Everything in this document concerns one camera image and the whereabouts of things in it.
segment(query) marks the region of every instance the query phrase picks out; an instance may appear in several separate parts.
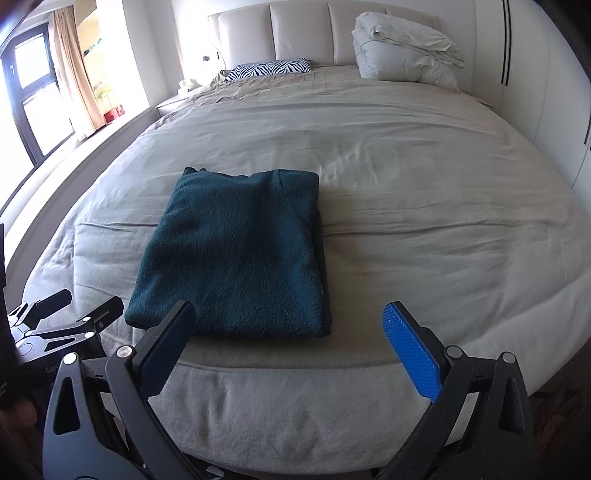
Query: wardrobe door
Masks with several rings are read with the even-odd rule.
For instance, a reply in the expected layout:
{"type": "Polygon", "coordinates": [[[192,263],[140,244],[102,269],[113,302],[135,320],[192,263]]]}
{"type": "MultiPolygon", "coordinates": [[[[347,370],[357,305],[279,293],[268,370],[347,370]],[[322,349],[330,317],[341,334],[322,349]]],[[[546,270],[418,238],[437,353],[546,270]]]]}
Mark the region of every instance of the wardrobe door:
{"type": "Polygon", "coordinates": [[[560,30],[544,16],[550,72],[534,145],[572,187],[590,144],[591,83],[560,30]]]}
{"type": "Polygon", "coordinates": [[[591,150],[585,151],[586,156],[581,166],[579,176],[574,182],[573,191],[580,202],[583,204],[587,213],[591,216],[591,150]]]}
{"type": "Polygon", "coordinates": [[[502,0],[507,18],[507,48],[499,114],[534,142],[548,83],[545,13],[532,0],[502,0]]]}
{"type": "Polygon", "coordinates": [[[506,66],[505,0],[476,0],[476,58],[472,91],[498,113],[503,95],[506,66]]]}

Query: window sill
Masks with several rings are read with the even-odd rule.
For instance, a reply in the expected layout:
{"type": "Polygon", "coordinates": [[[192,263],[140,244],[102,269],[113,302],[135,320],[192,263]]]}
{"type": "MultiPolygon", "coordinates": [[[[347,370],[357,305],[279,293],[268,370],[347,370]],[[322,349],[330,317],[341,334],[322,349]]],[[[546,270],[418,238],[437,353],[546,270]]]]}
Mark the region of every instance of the window sill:
{"type": "Polygon", "coordinates": [[[31,225],[46,204],[50,202],[52,196],[60,188],[68,188],[68,179],[72,178],[77,171],[82,170],[86,162],[97,158],[102,147],[109,144],[118,135],[122,135],[131,124],[142,118],[148,119],[149,116],[154,117],[154,119],[149,119],[150,123],[157,118],[152,107],[135,115],[127,112],[68,153],[68,149],[73,146],[70,143],[72,139],[70,139],[33,172],[0,216],[0,223],[5,224],[6,266],[10,264],[31,225]]]}

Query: nightstand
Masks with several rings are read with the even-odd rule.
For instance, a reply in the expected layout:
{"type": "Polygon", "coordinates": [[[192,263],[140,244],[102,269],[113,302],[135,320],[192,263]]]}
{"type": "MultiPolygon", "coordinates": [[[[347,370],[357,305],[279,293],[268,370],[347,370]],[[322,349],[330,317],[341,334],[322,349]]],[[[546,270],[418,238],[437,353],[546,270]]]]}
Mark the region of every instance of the nightstand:
{"type": "Polygon", "coordinates": [[[165,100],[164,102],[159,103],[158,105],[156,105],[156,109],[158,110],[158,114],[160,115],[160,118],[162,118],[167,113],[174,112],[192,94],[196,93],[195,90],[197,90],[197,88],[195,88],[193,90],[190,90],[187,95],[183,95],[183,96],[175,95],[175,96],[169,98],[168,100],[165,100]]]}

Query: mattress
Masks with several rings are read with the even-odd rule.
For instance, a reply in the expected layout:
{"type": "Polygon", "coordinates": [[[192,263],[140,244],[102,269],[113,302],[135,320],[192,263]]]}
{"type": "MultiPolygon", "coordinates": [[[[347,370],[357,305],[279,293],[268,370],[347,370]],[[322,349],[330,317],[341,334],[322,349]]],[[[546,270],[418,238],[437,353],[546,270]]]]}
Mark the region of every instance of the mattress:
{"type": "MultiPolygon", "coordinates": [[[[31,274],[24,300],[73,295],[45,325],[127,305],[187,166],[318,174],[333,314],[324,339],[192,338],[150,401],[191,455],[278,473],[385,465],[428,404],[382,331],[393,300],[469,355],[513,352],[530,393],[591,334],[591,222],[548,161],[468,95],[356,67],[212,84],[149,127],[31,274]]],[[[121,318],[101,337],[112,353],[142,333],[121,318]]]]}

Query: beige curtain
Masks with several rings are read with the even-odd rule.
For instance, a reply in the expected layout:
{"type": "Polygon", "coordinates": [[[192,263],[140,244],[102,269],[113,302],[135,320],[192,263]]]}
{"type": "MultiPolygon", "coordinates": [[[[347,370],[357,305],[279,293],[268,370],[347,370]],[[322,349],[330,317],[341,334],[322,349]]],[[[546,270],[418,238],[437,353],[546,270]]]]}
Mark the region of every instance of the beige curtain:
{"type": "Polygon", "coordinates": [[[79,138],[89,137],[106,122],[84,68],[73,6],[51,13],[49,45],[66,113],[79,138]]]}

